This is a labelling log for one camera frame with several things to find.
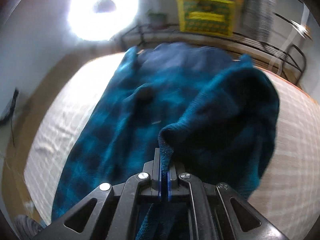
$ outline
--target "bright light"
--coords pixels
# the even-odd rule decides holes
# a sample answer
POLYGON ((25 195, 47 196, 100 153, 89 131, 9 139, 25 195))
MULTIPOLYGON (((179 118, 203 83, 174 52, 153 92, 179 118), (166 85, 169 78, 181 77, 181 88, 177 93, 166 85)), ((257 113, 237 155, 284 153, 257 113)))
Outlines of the bright light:
POLYGON ((71 1, 68 21, 72 31, 84 40, 109 40, 132 22, 138 10, 138 0, 112 0, 115 11, 96 13, 94 5, 97 1, 71 1))

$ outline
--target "metal rack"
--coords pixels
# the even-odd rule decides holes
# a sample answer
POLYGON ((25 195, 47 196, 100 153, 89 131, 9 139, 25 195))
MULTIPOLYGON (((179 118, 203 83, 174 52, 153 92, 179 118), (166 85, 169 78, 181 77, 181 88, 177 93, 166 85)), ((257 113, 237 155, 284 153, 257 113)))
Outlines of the metal rack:
MULTIPOLYGON (((159 41, 146 41, 145 39, 145 35, 146 34, 159 34, 159 33, 167 33, 167 34, 172 34, 172 33, 179 33, 180 35, 199 35, 199 36, 205 36, 205 37, 209 37, 209 38, 213 38, 213 39, 219 39, 222 41, 230 41, 236 44, 240 44, 243 46, 246 46, 248 48, 252 48, 255 49, 257 51, 266 53, 270 56, 277 56, 281 61, 281 66, 273 66, 273 69, 275 69, 276 71, 278 70, 279 67, 283 67, 285 66, 285 64, 290 65, 291 67, 293 67, 294 69, 298 70, 300 72, 299 76, 296 77, 296 80, 294 82, 292 82, 294 85, 297 85, 303 75, 303 73, 306 70, 307 67, 307 60, 306 60, 306 56, 304 55, 304 53, 294 44, 291 44, 287 51, 280 51, 279 48, 268 44, 268 43, 260 43, 258 41, 252 40, 240 33, 233 33, 232 37, 221 37, 221 36, 213 36, 213 35, 208 35, 208 34, 199 34, 199 33, 190 33, 190 32, 181 32, 179 30, 179 24, 167 24, 165 26, 164 29, 162 30, 155 30, 149 27, 148 24, 141 24, 141 23, 137 23, 137 25, 133 28, 131 28, 130 30, 128 30, 125 33, 122 33, 120 35, 120 46, 121 49, 123 51, 126 51, 128 49, 126 42, 125 42, 125 38, 126 37, 130 37, 132 35, 139 35, 140 38, 140 42, 137 44, 138 47, 141 48, 145 48, 147 44, 151 44, 151 43, 159 43, 159 41), (290 51, 292 50, 292 48, 296 49, 297 52, 301 55, 302 57, 302 61, 303 61, 303 65, 302 67, 300 67, 298 65, 298 63, 293 59, 293 57, 290 55, 290 51)), ((228 51, 229 53, 233 54, 234 56, 239 56, 241 53, 234 51, 234 50, 229 50, 229 49, 225 49, 226 51, 228 51)), ((255 57, 255 55, 251 54, 252 59, 254 61, 254 64, 257 66, 260 66, 262 68, 268 68, 269 62, 262 60, 259 57, 255 57)), ((283 72, 283 76, 286 80, 288 80, 289 82, 291 82, 286 73, 283 72)))

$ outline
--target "metal frame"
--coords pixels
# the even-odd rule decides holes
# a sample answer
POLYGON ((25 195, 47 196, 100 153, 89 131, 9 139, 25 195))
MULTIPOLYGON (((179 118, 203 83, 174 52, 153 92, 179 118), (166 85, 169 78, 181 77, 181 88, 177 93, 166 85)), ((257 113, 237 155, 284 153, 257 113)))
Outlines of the metal frame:
MULTIPOLYGON (((169 201, 188 208, 190 240, 288 240, 228 184, 210 185, 170 163, 169 201)), ((33 240, 134 240, 141 203, 161 201, 160 151, 125 183, 103 183, 33 240)))
MULTIPOLYGON (((179 33, 179 34, 192 34, 192 35, 200 35, 200 36, 205 36, 205 37, 210 37, 210 38, 215 38, 215 39, 220 39, 220 40, 225 40, 225 41, 231 41, 240 45, 244 45, 247 46, 249 48, 252 49, 256 49, 260 52, 266 53, 270 56, 279 56, 279 59, 283 62, 282 65, 284 66, 284 63, 292 66, 293 68, 297 69, 300 72, 300 75, 297 77, 296 82, 294 83, 294 85, 297 85, 299 80, 301 79, 303 73, 306 70, 307 67, 307 60, 306 60, 306 56, 304 55, 304 53, 294 44, 292 44, 290 47, 295 47, 297 49, 297 51, 299 52, 299 54, 301 55, 304 65, 301 68, 297 62, 293 59, 293 57, 288 53, 288 51, 281 51, 279 48, 268 44, 268 43, 260 43, 258 41, 252 40, 240 33, 233 33, 233 37, 221 37, 221 36, 213 36, 213 35, 207 35, 207 34, 199 34, 199 33, 191 33, 191 32, 181 32, 179 30, 179 24, 167 24, 166 25, 166 29, 164 30, 153 30, 151 28, 149 28, 148 24, 141 24, 140 22, 137 23, 137 25, 133 28, 131 28, 130 30, 128 30, 125 33, 120 34, 120 46, 122 51, 126 51, 128 49, 124 38, 126 36, 130 36, 130 35, 134 35, 134 34, 138 34, 140 36, 140 42, 137 44, 138 47, 145 47, 147 44, 151 44, 152 41, 146 41, 145 40, 145 34, 157 34, 157 33, 179 33)), ((267 62, 264 62, 258 58, 254 57, 255 61, 260 61, 263 64, 268 64, 267 62)))

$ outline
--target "yellow label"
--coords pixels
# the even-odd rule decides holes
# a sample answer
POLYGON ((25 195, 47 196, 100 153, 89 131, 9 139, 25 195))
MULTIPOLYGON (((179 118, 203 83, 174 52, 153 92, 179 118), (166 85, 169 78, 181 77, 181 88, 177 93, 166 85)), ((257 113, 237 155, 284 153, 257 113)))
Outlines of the yellow label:
POLYGON ((225 21, 225 17, 223 14, 215 14, 215 13, 208 13, 208 12, 190 12, 189 19, 208 20, 208 21, 215 21, 215 22, 225 21))

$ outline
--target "triangular cutout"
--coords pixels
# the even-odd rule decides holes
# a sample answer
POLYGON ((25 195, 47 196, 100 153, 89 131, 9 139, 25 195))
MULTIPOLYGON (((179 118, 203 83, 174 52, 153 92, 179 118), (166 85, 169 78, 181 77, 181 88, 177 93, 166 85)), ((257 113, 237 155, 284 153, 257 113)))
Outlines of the triangular cutout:
POLYGON ((261 222, 234 198, 230 199, 242 231, 248 232, 261 225, 261 222))
POLYGON ((82 233, 95 205, 97 204, 97 201, 98 200, 96 198, 90 199, 80 210, 68 218, 64 222, 64 225, 78 233, 82 233))

